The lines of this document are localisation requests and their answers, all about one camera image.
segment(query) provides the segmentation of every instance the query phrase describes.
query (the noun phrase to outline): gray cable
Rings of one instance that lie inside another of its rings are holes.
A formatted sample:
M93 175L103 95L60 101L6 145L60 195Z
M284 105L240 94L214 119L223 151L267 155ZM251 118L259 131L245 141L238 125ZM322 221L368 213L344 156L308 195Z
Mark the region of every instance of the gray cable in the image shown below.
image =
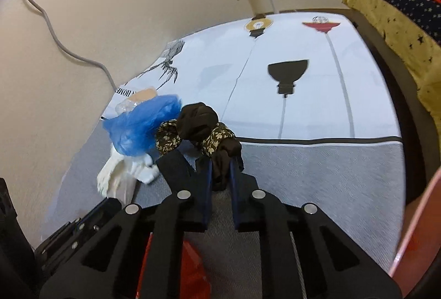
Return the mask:
M46 23L47 23L47 25L48 25L49 32L51 32L52 38L54 38L54 41L55 41L55 43L58 45L58 47L59 47L63 52L66 52L66 53L69 54L70 56L72 56L72 57L74 57L74 58L76 58L76 59L78 59L78 60L80 60L80 61L83 61L83 62L85 62L85 63L92 64L92 65L94 65L95 67L99 67L99 68L101 68L101 69L104 71L104 73L106 73L106 75L107 75L107 77L108 77L108 79L109 79L109 82L110 82L110 84L111 84L113 90L116 91L117 87L116 87L116 85L115 85L115 82L113 81L112 76L110 75L110 73L109 73L109 71L107 70L107 68L105 67L105 65L104 65L104 64L101 64L101 63L99 63L99 62L97 62L97 61L93 61L93 60L91 60L91 59L84 58L83 56L80 56L80 55L78 55L78 54L75 54L74 52L71 52L69 49L67 49L64 45L62 45L62 43L61 43L60 40L57 38L57 35L56 35L55 32L54 32L54 29L53 29L53 27L52 27L51 21L49 20L49 16L48 16L48 14L46 13L46 11L45 11L42 7L40 7L40 6L39 6L34 0L28 0L28 1L29 1L29 3L30 3L32 6L34 6L36 9L38 9L38 10L41 12L42 16L44 17L44 19L45 19L45 21L46 21Z

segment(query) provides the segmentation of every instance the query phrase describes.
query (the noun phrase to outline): beige wall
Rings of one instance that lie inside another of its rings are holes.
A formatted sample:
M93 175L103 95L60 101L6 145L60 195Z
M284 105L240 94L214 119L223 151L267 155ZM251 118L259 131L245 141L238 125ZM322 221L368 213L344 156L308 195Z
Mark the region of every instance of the beige wall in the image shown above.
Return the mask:
M36 0L60 40L104 63L117 84L175 38L251 17L237 0ZM112 96L104 73L62 54L23 0L0 0L0 176L32 244L70 159Z

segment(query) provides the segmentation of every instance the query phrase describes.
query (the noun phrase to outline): white cloth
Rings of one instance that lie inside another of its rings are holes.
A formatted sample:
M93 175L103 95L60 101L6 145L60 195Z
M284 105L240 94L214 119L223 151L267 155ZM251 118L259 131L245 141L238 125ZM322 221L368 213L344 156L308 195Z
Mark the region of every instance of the white cloth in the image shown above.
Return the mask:
M115 198L127 205L132 201L136 180L149 184L158 176L159 169L149 154L124 156L112 145L110 158L96 177L96 183L103 197Z

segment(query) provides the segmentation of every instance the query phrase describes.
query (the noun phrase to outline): red plastic bag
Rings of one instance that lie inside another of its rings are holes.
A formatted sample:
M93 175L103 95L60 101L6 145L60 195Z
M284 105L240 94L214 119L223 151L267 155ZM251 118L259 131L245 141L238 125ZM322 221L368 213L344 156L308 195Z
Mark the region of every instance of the red plastic bag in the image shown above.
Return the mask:
M139 275L138 288L136 289L136 299L139 299L141 291L142 277L146 269L147 256L153 235L147 242L144 260L142 261L141 273ZM181 286L179 299L210 299L211 285L202 264L201 255L188 241L182 243L181 261Z

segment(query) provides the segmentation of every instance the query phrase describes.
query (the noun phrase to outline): silver rivet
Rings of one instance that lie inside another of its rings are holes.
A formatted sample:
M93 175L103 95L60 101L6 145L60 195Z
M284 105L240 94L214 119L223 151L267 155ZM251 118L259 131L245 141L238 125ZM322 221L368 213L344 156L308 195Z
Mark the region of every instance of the silver rivet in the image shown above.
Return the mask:
M138 211L139 211L139 207L138 207L138 205L131 204L131 205L128 205L128 206L126 207L126 213L127 213L127 214L135 214L135 213L138 212Z
M182 190L178 192L179 199L189 199L191 196L191 192L187 190Z
M251 194L255 199L262 199L266 196L266 193L262 190L254 190Z
M305 204L305 207L303 208L306 213L314 214L317 212L317 206L312 203Z

